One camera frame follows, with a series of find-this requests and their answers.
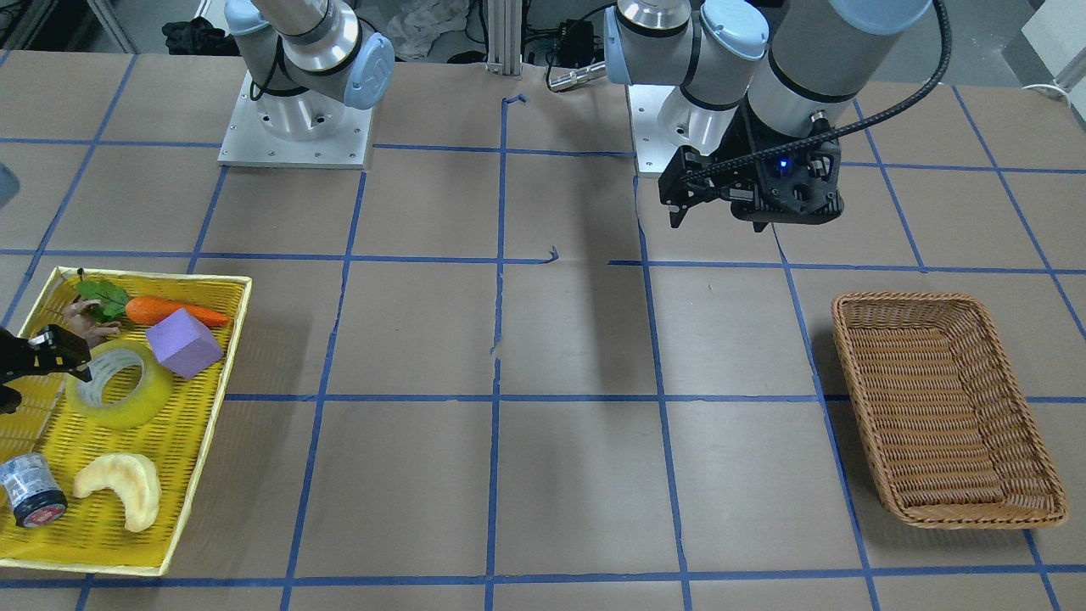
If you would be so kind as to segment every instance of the orange carrot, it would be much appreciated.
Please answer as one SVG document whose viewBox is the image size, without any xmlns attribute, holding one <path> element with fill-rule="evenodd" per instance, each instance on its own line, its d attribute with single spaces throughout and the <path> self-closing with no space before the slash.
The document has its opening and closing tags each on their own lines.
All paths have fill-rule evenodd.
<svg viewBox="0 0 1086 611">
<path fill-rule="evenodd" d="M 200 305 L 192 305 L 191 303 L 181 303 L 180 301 L 171 301 L 169 298 L 149 295 L 132 296 L 129 298 L 128 303 L 125 305 L 125 315 L 127 315 L 128 319 L 134 323 L 141 326 L 156 326 L 166 317 L 182 308 L 188 314 L 192 315 L 198 321 L 210 328 L 223 327 L 230 322 L 229 317 L 219 315 L 218 313 L 209 310 L 207 308 L 201 308 Z"/>
</svg>

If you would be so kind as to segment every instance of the purple block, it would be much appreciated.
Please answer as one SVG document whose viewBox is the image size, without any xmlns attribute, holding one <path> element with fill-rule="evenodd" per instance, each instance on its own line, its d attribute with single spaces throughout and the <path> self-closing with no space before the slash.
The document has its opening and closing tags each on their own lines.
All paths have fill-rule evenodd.
<svg viewBox="0 0 1086 611">
<path fill-rule="evenodd" d="M 184 309 L 147 330 L 147 341 L 154 358 L 185 380 L 223 358 L 211 330 Z"/>
</svg>

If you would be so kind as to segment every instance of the yellow tape roll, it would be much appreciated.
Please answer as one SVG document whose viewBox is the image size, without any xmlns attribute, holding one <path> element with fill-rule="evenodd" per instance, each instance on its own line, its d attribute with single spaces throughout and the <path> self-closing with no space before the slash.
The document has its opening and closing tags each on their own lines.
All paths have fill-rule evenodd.
<svg viewBox="0 0 1086 611">
<path fill-rule="evenodd" d="M 68 378 L 64 389 L 68 405 L 88 419 L 110 429 L 132 429 L 154 418 L 169 402 L 174 375 L 159 365 L 147 346 L 130 340 L 114 340 L 94 347 L 90 356 L 92 380 Z M 115 404 L 103 404 L 105 384 L 132 366 L 141 369 L 136 389 Z"/>
</svg>

